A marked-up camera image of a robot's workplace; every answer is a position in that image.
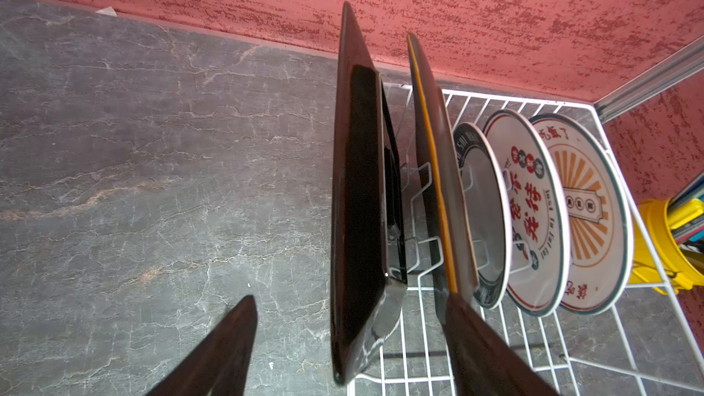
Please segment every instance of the white wire rack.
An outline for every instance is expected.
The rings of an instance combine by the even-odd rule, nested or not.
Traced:
[[[432,266],[421,268],[421,266],[429,264],[428,257],[423,255],[422,249],[428,242],[439,242],[439,238],[424,234],[427,233],[425,230],[425,212],[422,207],[422,200],[419,197],[432,184],[432,177],[429,178],[425,186],[419,186],[418,172],[427,171],[429,164],[415,163],[413,90],[409,85],[386,85],[386,91],[389,95],[389,108],[392,112],[392,118],[398,119],[398,122],[395,122],[395,132],[399,141],[399,149],[403,150],[402,145],[405,145],[406,151],[405,154],[401,153],[401,160],[403,161],[401,168],[403,169],[402,179],[405,179],[403,184],[404,214],[407,218],[406,223],[410,225],[406,226],[406,237],[408,239],[406,247],[409,248],[410,252],[407,257],[409,260],[408,295],[404,302],[404,312],[401,313],[398,328],[392,335],[396,337],[396,341],[386,341],[384,347],[379,350],[378,363],[369,367],[365,373],[358,375],[348,385],[347,394],[380,393],[384,396],[387,393],[406,396],[443,394],[455,396],[455,386],[447,345],[444,342],[440,325],[436,321],[435,312],[432,310],[434,295],[432,281],[430,276],[428,276],[434,269],[441,267],[443,260],[441,258],[439,262]],[[675,370],[688,369],[690,372],[683,372],[686,377],[677,379],[639,371],[631,342],[633,339],[638,339],[639,331],[647,328],[634,327],[638,326],[639,321],[636,321],[636,323],[631,322],[629,327],[624,325],[617,309],[617,304],[620,305],[621,301],[614,304],[610,311],[604,313],[611,314],[612,322],[615,323],[611,327],[613,328],[614,326],[615,330],[611,329],[611,333],[602,331],[596,336],[604,338],[607,344],[609,343],[608,340],[620,339],[625,353],[624,357],[621,358],[621,364],[628,364],[627,366],[613,366],[607,364],[608,360],[595,361],[587,359],[588,355],[580,355],[579,353],[571,355],[569,353],[569,343],[563,331],[565,321],[562,320],[568,319],[573,326],[575,321],[577,321],[577,324],[583,323],[585,329],[589,329],[587,325],[595,325],[597,323],[594,320],[595,316],[586,317],[559,309],[551,315],[535,318],[523,315],[510,300],[504,300],[500,303],[497,310],[494,311],[485,311],[481,307],[475,306],[475,309],[479,309],[484,321],[495,322],[492,327],[505,339],[506,343],[519,353],[534,371],[538,372],[544,379],[554,385],[557,391],[563,394],[582,396],[589,393],[584,390],[584,384],[590,380],[598,380],[598,378],[594,378],[594,374],[586,369],[589,367],[593,368],[593,370],[598,369],[605,372],[615,383],[621,386],[630,385],[631,388],[629,390],[619,390],[620,394],[704,394],[704,386],[702,385],[704,357],[702,357],[701,351],[697,346],[677,296],[667,280],[668,277],[663,264],[647,233],[643,219],[638,213],[633,196],[627,189],[623,175],[594,108],[589,104],[489,95],[478,92],[443,90],[443,94],[453,128],[460,121],[474,122],[482,127],[484,125],[482,120],[486,120],[494,111],[510,108],[523,113],[528,118],[538,113],[559,111],[576,119],[595,134],[617,169],[621,185],[626,191],[634,222],[645,236],[650,255],[655,260],[657,272],[660,278],[663,279],[660,283],[628,285],[626,291],[650,289],[650,293],[657,294],[653,288],[659,287],[667,292],[666,300],[669,305],[665,304],[665,307],[668,308],[669,315],[660,315],[659,318],[661,320],[659,321],[663,323],[676,321],[679,323],[683,336],[678,338],[678,340],[682,345],[674,346],[673,349],[676,351],[677,348],[682,348],[682,355],[678,359],[682,363],[675,364]],[[415,302],[415,295],[418,297],[417,303]],[[418,325],[420,328],[418,330],[417,343],[415,347],[410,348],[408,346],[410,341],[408,330],[411,326],[417,329]],[[527,329],[529,326],[533,328],[533,337],[529,336],[531,335],[531,330]],[[552,338],[547,335],[549,330],[553,334]],[[585,337],[584,341],[594,342],[588,336]],[[442,348],[437,347],[440,345],[439,342],[444,346],[444,352]],[[396,344],[395,350],[400,350],[400,352],[393,353],[394,347],[392,344]],[[687,350],[691,350],[690,355],[686,353]],[[641,365],[647,365],[648,367],[645,368],[651,369],[652,364],[650,363],[654,361],[651,358],[648,360],[648,364]],[[695,381],[696,383],[687,383],[685,381]],[[604,394],[609,393],[609,391],[600,385],[595,393]]]

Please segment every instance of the yellow handle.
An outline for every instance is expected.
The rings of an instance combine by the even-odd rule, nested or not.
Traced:
[[[687,222],[704,214],[704,202],[692,199],[667,215],[667,225],[670,229],[679,228]]]

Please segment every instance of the metal trim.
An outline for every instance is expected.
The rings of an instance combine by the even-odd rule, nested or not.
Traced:
[[[704,69],[704,36],[595,102],[602,123],[650,100]]]

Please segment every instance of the orange sunburst pattern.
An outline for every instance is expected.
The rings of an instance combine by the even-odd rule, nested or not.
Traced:
[[[553,159],[566,190],[592,193],[592,199],[595,199],[596,202],[601,201],[602,207],[606,206],[605,196],[600,195],[603,191],[603,185],[589,162],[578,154],[567,150],[555,151]],[[597,221],[587,220],[570,212],[569,230],[572,237],[572,256],[575,261],[590,264],[594,262],[592,259],[600,258],[598,255],[604,250],[610,230],[608,221],[608,212],[603,212]]]

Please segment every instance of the plate rim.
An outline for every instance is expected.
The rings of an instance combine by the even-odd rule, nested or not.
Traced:
[[[491,167],[494,171],[494,178],[496,179],[496,184],[498,185],[498,196],[500,198],[501,202],[501,210],[503,213],[503,230],[504,230],[504,263],[503,263],[503,279],[501,281],[500,285],[500,292],[498,294],[498,297],[496,299],[496,302],[493,304],[485,304],[480,301],[479,298],[477,298],[477,294],[479,293],[479,290],[474,293],[474,299],[477,301],[477,303],[480,304],[485,309],[492,310],[496,309],[499,303],[503,301],[504,295],[506,295],[506,289],[508,286],[508,277],[511,274],[511,249],[513,248],[513,236],[511,233],[510,229],[510,222],[506,219],[510,215],[510,210],[508,208],[508,193],[506,190],[506,183],[503,180],[503,177],[501,177],[501,167],[498,165],[498,159],[496,158],[496,155],[494,154],[494,150],[491,148],[491,145],[488,142],[487,137],[484,135],[484,132],[481,131],[478,125],[470,122],[461,122],[459,123],[453,130],[452,134],[453,137],[455,135],[455,132],[462,126],[469,126],[475,133],[479,134],[480,140],[484,145],[484,148],[487,151],[489,161],[491,163]],[[465,208],[467,207],[467,200],[465,196]]]
[[[558,170],[555,168],[553,158],[550,157],[548,147],[545,146],[545,143],[543,143],[542,138],[540,138],[540,135],[533,127],[533,124],[524,115],[521,115],[519,112],[512,109],[499,109],[487,119],[487,123],[484,125],[483,130],[486,130],[489,127],[489,124],[491,124],[494,119],[500,116],[512,117],[514,119],[517,119],[521,124],[523,124],[523,126],[528,131],[529,135],[532,137],[533,142],[535,142],[535,144],[537,145],[539,152],[542,154],[543,163],[548,167],[546,172],[550,173],[551,175],[557,175],[557,178],[559,180]],[[559,307],[560,303],[562,302],[562,296],[565,294],[565,286],[567,286],[568,270],[570,265],[569,253],[571,247],[569,244],[569,236],[565,233],[565,230],[569,229],[567,205],[565,204],[565,193],[562,190],[562,181],[560,180],[559,186],[556,186],[554,179],[555,178],[553,177],[550,180],[550,186],[553,189],[553,193],[555,193],[555,210],[557,211],[557,222],[558,226],[560,227],[560,236],[562,237],[560,239],[560,241],[562,242],[562,248],[560,248],[560,269],[558,272],[558,285],[555,288],[555,294],[550,299],[550,302],[547,306],[540,310],[534,310],[526,308],[523,303],[516,300],[511,290],[508,289],[508,287],[506,288],[508,290],[508,296],[511,297],[516,306],[518,306],[523,312],[538,317],[548,316],[549,314],[555,312],[555,310]]]
[[[628,280],[631,277],[630,272],[633,268],[633,259],[634,259],[634,251],[635,251],[635,236],[634,236],[634,227],[633,227],[633,219],[630,214],[630,208],[628,207],[628,202],[626,200],[626,192],[628,188],[624,187],[621,185],[619,178],[618,178],[618,172],[616,169],[616,166],[609,160],[608,155],[606,154],[606,151],[604,150],[604,147],[598,142],[597,138],[591,134],[590,131],[586,130],[586,127],[582,126],[579,122],[576,120],[569,118],[566,115],[562,114],[537,114],[533,117],[531,117],[530,122],[531,124],[535,124],[538,121],[546,120],[546,119],[554,119],[560,122],[564,122],[565,124],[573,127],[575,130],[580,132],[590,143],[590,145],[596,150],[596,154],[599,156],[601,161],[604,163],[604,166],[606,167],[606,172],[609,175],[609,178],[611,179],[612,184],[614,185],[614,191],[616,193],[616,198],[618,199],[619,207],[621,208],[621,221],[623,222],[624,225],[624,246],[625,246],[625,251],[624,251],[624,263],[622,265],[621,272],[619,273],[619,278],[617,281],[617,286],[614,288],[612,293],[597,307],[594,307],[593,309],[577,309],[577,308],[572,308],[568,307],[566,304],[562,303],[562,300],[560,300],[560,307],[562,307],[565,310],[568,310],[569,312],[575,313],[575,314],[581,314],[581,315],[596,315],[600,314],[602,312],[605,312],[611,308],[618,300],[621,298],[621,295],[623,295],[623,292],[626,290],[626,285],[628,284]]]

